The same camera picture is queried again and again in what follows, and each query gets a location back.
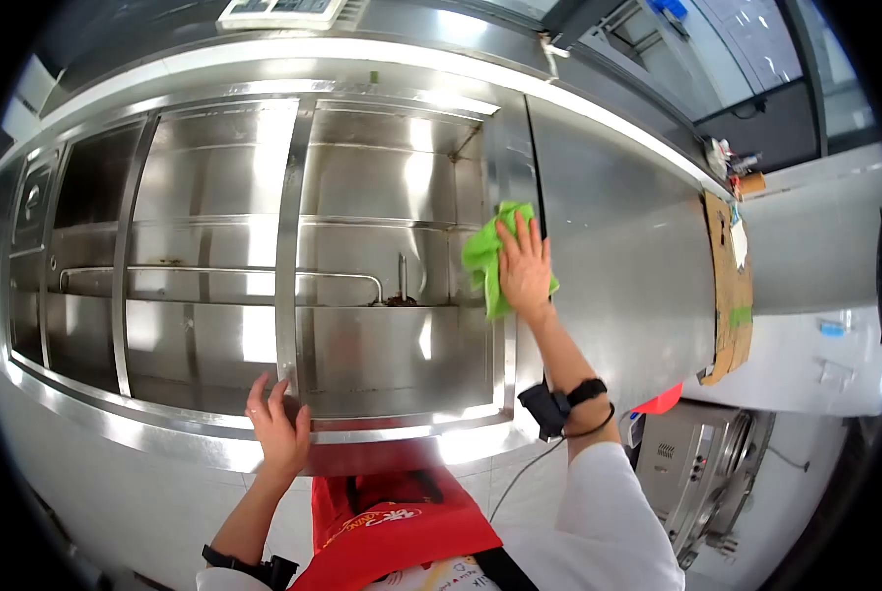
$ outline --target person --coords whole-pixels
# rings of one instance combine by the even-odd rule
[[[527,226],[518,213],[517,222],[516,237],[498,222],[501,288],[532,329],[553,389],[570,393],[596,375],[549,300],[549,239],[541,240],[536,219]],[[264,402],[266,384],[264,374],[247,400],[263,464],[210,545],[238,564],[260,562],[274,509],[309,449],[309,409],[300,409],[292,427],[282,404],[287,382],[276,384]],[[313,479],[315,554],[291,588],[683,589],[668,537],[642,493],[615,422],[607,422],[611,409],[606,394],[573,407],[564,430],[566,489],[553,529],[495,531],[443,467]],[[268,588],[250,574],[221,567],[201,571],[197,585],[203,591]]]

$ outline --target hand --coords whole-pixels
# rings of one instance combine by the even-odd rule
[[[517,237],[502,221],[497,221],[497,235],[504,247],[500,257],[500,284],[506,301],[528,324],[550,304],[550,239],[540,238],[540,225],[530,219],[529,228],[517,212]]]
[[[290,382],[278,382],[264,402],[268,379],[267,372],[263,372],[251,386],[247,417],[254,424],[254,433],[264,452],[258,479],[286,490],[305,466],[309,454],[309,406],[300,408],[294,429],[283,411],[283,394]]]

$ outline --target apron logo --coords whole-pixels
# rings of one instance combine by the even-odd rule
[[[379,523],[385,523],[386,521],[398,521],[400,519],[408,519],[410,517],[414,517],[415,515],[420,515],[420,509],[395,509],[394,511],[382,511],[377,512],[381,513],[381,519],[373,519],[371,521],[366,521],[365,526],[376,526]]]
[[[356,527],[362,526],[375,526],[379,523],[385,523],[386,521],[398,521],[400,519],[408,519],[410,517],[415,517],[421,514],[420,509],[394,509],[392,511],[367,511],[364,514],[358,514],[352,519],[349,519],[342,525],[342,529],[337,531],[332,535],[332,537],[327,540],[327,543],[323,545],[323,548],[329,546],[329,543],[332,542],[336,536],[341,533],[345,533],[347,531],[353,531]]]

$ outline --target right hand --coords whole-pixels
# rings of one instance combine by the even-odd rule
[[[502,221],[497,221],[497,235],[504,247],[500,257],[500,284],[507,303],[528,324],[547,311],[550,303],[550,239],[540,238],[540,225],[535,218],[529,226],[520,212],[516,213],[517,237]]]

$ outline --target appliance control panel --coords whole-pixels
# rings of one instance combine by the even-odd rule
[[[221,16],[221,30],[328,30],[346,0],[232,0]]]

